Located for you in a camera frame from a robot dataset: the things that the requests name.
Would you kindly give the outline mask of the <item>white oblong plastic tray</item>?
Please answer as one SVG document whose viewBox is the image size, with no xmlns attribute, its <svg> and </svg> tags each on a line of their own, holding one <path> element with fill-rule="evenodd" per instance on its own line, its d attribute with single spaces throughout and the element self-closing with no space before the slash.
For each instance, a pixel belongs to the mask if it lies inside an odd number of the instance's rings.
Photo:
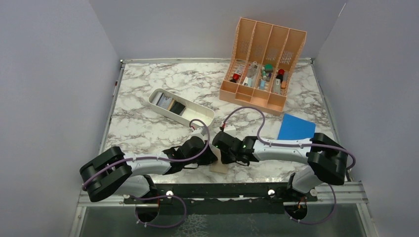
<svg viewBox="0 0 419 237">
<path fill-rule="evenodd" d="M 201 120 L 208 127 L 214 122 L 215 112 L 212 109 L 189 101 L 162 88 L 155 89 L 148 97 L 148 102 L 154 112 L 184 126 L 188 126 L 190 122 L 193 125 L 201 125 L 193 121 L 193 119 Z"/>
</svg>

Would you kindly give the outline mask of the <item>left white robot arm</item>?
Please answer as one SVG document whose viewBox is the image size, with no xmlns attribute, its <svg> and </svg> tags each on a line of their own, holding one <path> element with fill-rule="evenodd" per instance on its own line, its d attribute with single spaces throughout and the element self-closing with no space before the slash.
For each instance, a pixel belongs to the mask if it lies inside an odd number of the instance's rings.
<svg viewBox="0 0 419 237">
<path fill-rule="evenodd" d="M 82 190 L 91 202 L 113 194 L 133 195 L 148 203 L 155 189 L 147 176 L 178 173 L 190 164 L 210 165 L 218 160 L 207 140 L 192 136 L 181 146 L 165 149 L 157 155 L 128 155 L 113 146 L 80 168 Z"/>
</svg>

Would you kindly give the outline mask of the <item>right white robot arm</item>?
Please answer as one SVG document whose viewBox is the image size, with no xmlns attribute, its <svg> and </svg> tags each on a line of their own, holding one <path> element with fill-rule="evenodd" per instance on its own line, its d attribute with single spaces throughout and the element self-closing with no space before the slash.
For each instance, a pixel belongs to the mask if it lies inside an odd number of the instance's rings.
<svg viewBox="0 0 419 237">
<path fill-rule="evenodd" d="M 247 136 L 243 140 L 224 131 L 216 134 L 212 145 L 221 152 L 223 164 L 266 160 L 291 161 L 307 167 L 289 178 L 286 197 L 297 201 L 316 186 L 326 183 L 340 186 L 345 182 L 347 154 L 323 133 L 302 140 L 266 140 Z"/>
</svg>

